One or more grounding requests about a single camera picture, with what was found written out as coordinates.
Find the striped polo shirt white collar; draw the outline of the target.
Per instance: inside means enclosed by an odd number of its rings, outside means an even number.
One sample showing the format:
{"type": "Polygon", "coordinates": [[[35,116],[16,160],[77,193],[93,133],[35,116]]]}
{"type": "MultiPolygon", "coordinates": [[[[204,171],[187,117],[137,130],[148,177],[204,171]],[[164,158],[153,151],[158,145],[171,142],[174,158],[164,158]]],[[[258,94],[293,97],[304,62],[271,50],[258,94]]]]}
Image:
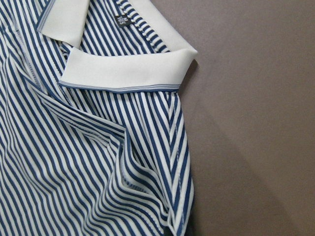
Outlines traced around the striped polo shirt white collar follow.
{"type": "Polygon", "coordinates": [[[1,1],[1,235],[185,235],[196,54],[149,0],[1,1]]]}

